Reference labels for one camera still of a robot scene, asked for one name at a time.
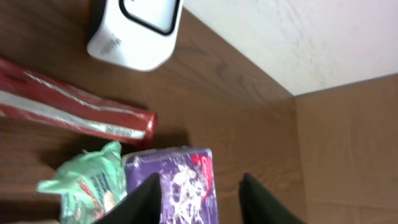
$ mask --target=wooden floorboard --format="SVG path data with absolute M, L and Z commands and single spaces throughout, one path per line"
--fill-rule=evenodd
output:
M 150 73 L 91 58 L 88 1 L 0 1 L 0 57 L 112 100 L 158 112 L 153 147 L 213 150 L 220 223 L 241 223 L 238 184 L 252 173 L 300 218 L 305 194 L 295 101 L 274 80 L 183 11 L 172 58 Z M 0 119 L 0 222 L 57 218 L 38 180 L 107 140 Z
M 398 223 L 398 75 L 297 98 L 309 224 Z

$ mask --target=red and white package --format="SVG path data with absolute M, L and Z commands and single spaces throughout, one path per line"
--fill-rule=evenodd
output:
M 28 119 L 145 148 L 156 114 L 105 100 L 0 59 L 0 116 Z

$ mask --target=white plastic device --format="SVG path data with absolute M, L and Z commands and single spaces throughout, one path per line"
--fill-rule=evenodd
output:
M 173 53 L 183 0 L 94 0 L 88 53 L 148 72 Z

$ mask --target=green plastic bag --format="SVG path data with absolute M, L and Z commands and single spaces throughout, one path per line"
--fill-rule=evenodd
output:
M 121 145 L 114 141 L 99 152 L 85 152 L 57 169 L 37 191 L 62 195 L 62 224 L 89 224 L 101 218 L 125 196 Z

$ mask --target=purple package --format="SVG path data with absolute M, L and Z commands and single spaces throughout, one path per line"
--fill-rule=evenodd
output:
M 160 174 L 160 224 L 218 224 L 211 150 L 175 147 L 123 157 L 127 193 L 152 173 Z

